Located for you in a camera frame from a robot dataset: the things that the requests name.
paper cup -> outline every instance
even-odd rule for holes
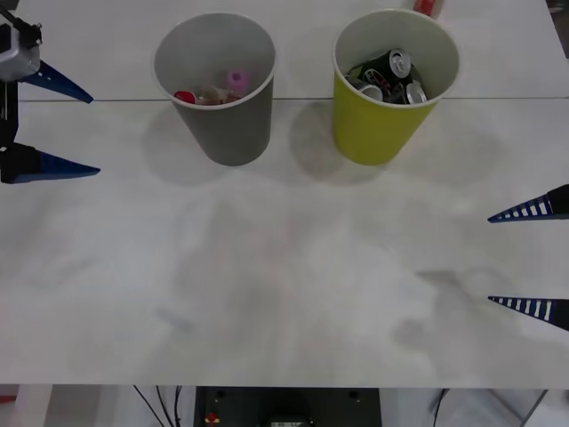
[[[233,13],[207,13],[178,24],[153,58],[158,86],[173,102],[204,153],[222,165],[244,165],[270,139],[276,50],[259,24]],[[211,85],[227,88],[228,72],[247,75],[248,95],[217,106],[174,97]]]
[[[397,48],[411,55],[427,102],[395,105],[375,101],[344,78],[356,65]],[[333,47],[333,129],[340,151],[362,165],[391,160],[450,91],[460,64],[453,38],[435,20],[420,13],[386,9],[351,21]]]

yellow paper cup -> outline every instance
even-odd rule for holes
[[[396,105],[358,92],[344,75],[390,49],[409,53],[429,101]],[[461,60],[453,38],[431,18],[386,9],[352,20],[333,47],[334,137],[340,151],[362,165],[391,160],[451,89]]]

gray paper cup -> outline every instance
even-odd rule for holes
[[[268,145],[275,66],[275,45],[267,31],[233,13],[207,13],[178,24],[153,58],[158,86],[204,153],[228,166],[252,162]],[[228,87],[231,70],[249,80],[248,94],[239,101],[203,106],[174,97],[210,85]]]

floor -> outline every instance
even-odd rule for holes
[[[154,387],[140,387],[149,403],[164,419]],[[173,387],[161,388],[172,411]],[[193,420],[193,387],[180,395],[180,423]],[[430,427],[439,389],[382,389],[384,427]],[[569,400],[565,391],[548,391],[529,419],[528,413],[541,395],[539,390],[452,389],[442,401],[437,427],[561,427],[569,425]],[[11,405],[0,407],[0,425],[7,426]],[[58,385],[53,388],[44,427],[157,427],[153,415],[131,386]]]

black cable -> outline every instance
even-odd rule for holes
[[[0,15],[4,16],[8,22],[10,22],[14,27],[18,25],[18,21],[16,21],[16,17],[8,12],[8,9],[3,7],[0,4]]]
[[[144,397],[144,395],[142,394],[142,392],[139,390],[139,388],[136,385],[133,385],[132,387],[134,387],[134,389],[137,391],[137,393],[139,393],[139,396],[142,397],[142,400],[144,400],[144,402],[146,403],[147,407],[152,411],[152,414],[154,414],[154,417],[158,420],[158,422],[160,423],[160,425],[162,427],[164,427],[164,424],[162,423],[162,421],[160,421],[160,418],[158,418],[158,414],[156,413],[156,411],[154,410],[154,408],[148,403],[148,401],[146,400],[146,398]]]
[[[443,397],[445,396],[447,391],[448,391],[448,389],[442,389],[441,390],[441,396],[440,396],[440,398],[438,398],[437,410],[435,411],[435,419],[433,420],[433,427],[435,427],[437,425],[438,410],[441,408],[441,402],[443,401]]]
[[[174,421],[176,422],[176,427],[180,427],[180,418],[178,417],[178,402],[181,393],[181,385],[176,387],[176,398],[174,399]]]
[[[156,393],[158,393],[158,399],[160,400],[160,406],[162,407],[162,410],[164,411],[164,415],[166,415],[166,420],[168,420],[170,427],[174,427],[174,424],[172,424],[172,418],[170,418],[170,415],[168,414],[168,411],[166,410],[166,405],[164,404],[164,401],[162,400],[162,395],[160,394],[160,387],[158,387],[158,386],[156,386]]]

